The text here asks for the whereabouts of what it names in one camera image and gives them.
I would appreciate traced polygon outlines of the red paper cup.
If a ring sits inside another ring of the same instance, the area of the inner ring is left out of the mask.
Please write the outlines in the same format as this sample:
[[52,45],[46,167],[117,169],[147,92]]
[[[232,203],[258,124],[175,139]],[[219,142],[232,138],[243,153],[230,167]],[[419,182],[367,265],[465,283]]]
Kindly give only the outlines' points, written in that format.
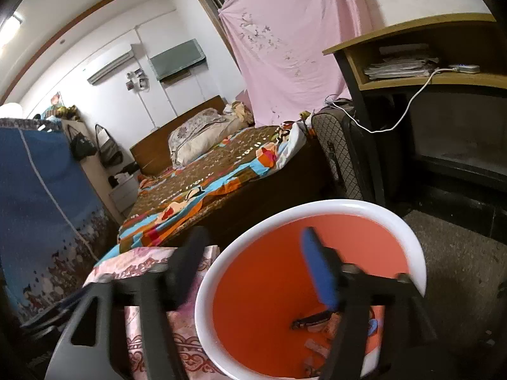
[[[325,339],[330,342],[334,339],[338,331],[338,325],[341,321],[341,315],[337,312],[333,313],[330,319],[327,322],[325,328],[323,328],[322,333]],[[378,332],[378,319],[375,317],[375,312],[373,309],[369,310],[369,328],[368,328],[368,337],[372,337],[374,334]]]

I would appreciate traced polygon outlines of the orange trash bucket white rim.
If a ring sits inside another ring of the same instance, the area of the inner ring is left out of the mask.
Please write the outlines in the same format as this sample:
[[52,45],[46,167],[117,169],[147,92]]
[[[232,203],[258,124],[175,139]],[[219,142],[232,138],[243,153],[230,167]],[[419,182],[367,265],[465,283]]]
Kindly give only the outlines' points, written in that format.
[[301,252],[303,230],[374,276],[409,274],[424,291],[424,253],[398,215],[370,202],[309,202],[274,214],[237,237],[198,289],[195,326],[210,360],[233,379],[301,379],[306,343],[327,338],[291,323],[323,310]]

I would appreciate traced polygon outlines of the colourful cartoon bed blanket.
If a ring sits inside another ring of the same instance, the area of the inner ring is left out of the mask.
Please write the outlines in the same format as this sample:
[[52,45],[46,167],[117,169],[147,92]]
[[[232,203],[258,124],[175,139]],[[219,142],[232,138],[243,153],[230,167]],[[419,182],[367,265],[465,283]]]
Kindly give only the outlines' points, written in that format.
[[180,169],[143,179],[117,243],[99,262],[139,247],[161,246],[213,203],[280,171],[306,143],[298,123],[246,128]]

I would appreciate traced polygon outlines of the blue fabric wardrobe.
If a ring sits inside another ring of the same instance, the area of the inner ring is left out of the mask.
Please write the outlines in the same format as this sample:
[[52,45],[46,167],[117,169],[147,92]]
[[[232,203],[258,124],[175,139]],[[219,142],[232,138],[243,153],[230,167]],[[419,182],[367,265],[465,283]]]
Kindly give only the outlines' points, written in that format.
[[118,224],[59,125],[4,118],[0,137],[1,285],[25,323],[84,284]]

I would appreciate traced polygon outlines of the white bedside drawer cabinet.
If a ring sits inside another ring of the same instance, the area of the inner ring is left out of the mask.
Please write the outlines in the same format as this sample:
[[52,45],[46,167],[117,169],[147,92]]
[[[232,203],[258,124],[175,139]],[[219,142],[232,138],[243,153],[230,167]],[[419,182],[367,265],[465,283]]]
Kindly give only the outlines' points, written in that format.
[[118,184],[109,193],[115,207],[126,215],[138,199],[138,180],[135,175],[129,175],[123,183]]

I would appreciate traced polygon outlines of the checked black suitcase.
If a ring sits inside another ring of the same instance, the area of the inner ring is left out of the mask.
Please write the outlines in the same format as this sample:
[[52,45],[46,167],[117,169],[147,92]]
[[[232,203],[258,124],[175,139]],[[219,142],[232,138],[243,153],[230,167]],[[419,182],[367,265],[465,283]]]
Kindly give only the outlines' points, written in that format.
[[351,116],[349,99],[332,100],[311,117],[312,128],[338,185],[338,193],[349,199],[375,202],[375,186],[364,135]]

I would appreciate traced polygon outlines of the wooden headboard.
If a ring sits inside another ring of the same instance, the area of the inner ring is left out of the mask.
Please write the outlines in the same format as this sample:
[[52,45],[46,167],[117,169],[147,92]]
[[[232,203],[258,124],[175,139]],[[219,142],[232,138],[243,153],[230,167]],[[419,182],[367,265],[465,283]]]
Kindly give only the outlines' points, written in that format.
[[147,137],[133,145],[130,148],[130,152],[134,161],[138,164],[140,172],[147,176],[156,176],[168,167],[171,167],[172,161],[168,144],[170,134],[200,111],[212,108],[218,112],[222,112],[225,105],[226,103],[223,99],[217,95],[186,111],[161,128],[154,130]]

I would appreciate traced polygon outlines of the floral pillow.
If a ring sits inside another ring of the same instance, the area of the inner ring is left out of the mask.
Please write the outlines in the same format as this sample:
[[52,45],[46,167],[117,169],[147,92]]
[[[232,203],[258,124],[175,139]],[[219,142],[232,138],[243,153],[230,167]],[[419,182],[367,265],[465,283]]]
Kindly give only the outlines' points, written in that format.
[[189,165],[225,138],[251,126],[254,115],[240,101],[226,105],[223,113],[206,108],[169,135],[168,146],[174,168]]

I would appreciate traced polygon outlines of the black handbag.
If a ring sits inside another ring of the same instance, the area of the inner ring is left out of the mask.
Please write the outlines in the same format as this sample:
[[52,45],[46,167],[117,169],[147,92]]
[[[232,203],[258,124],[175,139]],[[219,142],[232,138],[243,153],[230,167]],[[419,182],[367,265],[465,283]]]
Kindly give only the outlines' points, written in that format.
[[82,161],[96,155],[96,146],[94,146],[94,143],[92,143],[85,134],[82,134],[82,132],[71,125],[67,126],[67,131],[70,138],[70,152],[76,161]]

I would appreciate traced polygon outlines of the wooden desk with shelf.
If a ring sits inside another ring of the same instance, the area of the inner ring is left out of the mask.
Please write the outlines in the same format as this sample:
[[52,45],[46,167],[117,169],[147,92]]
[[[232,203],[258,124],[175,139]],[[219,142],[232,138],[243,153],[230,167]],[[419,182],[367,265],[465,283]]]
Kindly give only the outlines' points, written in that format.
[[[325,50],[355,107],[375,199],[488,233],[506,218],[506,36],[489,14],[411,20]],[[371,81],[394,58],[436,57],[429,76]]]

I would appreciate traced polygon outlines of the stack of papers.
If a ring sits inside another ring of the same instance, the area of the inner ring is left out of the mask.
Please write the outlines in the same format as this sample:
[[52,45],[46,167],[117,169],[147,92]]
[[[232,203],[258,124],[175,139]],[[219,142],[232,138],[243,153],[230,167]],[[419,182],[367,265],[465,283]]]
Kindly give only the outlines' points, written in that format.
[[371,81],[429,76],[439,63],[436,57],[394,58],[371,64],[363,70]]

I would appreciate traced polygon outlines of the white air conditioner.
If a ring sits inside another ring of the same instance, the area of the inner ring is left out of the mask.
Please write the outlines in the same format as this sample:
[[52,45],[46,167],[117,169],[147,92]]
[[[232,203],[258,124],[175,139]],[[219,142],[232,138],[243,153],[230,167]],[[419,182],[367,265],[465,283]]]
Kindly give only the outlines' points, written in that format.
[[125,43],[115,46],[88,63],[85,71],[86,80],[89,84],[95,85],[133,58],[134,52],[131,44]]

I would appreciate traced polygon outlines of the pink hanging sheet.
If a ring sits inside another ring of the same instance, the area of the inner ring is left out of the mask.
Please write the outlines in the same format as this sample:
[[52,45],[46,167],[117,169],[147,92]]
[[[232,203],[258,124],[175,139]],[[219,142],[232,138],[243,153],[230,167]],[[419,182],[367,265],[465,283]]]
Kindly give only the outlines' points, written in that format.
[[295,121],[350,92],[327,48],[371,31],[365,0],[226,0],[219,17],[258,126]]

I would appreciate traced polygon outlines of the ceiling lamp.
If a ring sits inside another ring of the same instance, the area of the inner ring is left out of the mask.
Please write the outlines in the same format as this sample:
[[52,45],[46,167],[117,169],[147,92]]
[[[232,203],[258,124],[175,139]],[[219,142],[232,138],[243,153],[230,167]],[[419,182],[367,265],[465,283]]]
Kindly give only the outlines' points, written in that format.
[[22,16],[18,12],[8,18],[1,26],[0,30],[0,46],[7,46],[18,34],[23,23]]

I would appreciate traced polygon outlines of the grey covered wall unit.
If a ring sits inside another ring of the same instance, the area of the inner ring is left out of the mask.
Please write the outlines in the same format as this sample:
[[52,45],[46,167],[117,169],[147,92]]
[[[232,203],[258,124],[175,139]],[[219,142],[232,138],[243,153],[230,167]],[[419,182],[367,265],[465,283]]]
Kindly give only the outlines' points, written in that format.
[[158,81],[174,76],[206,61],[206,55],[197,40],[187,40],[150,58]]

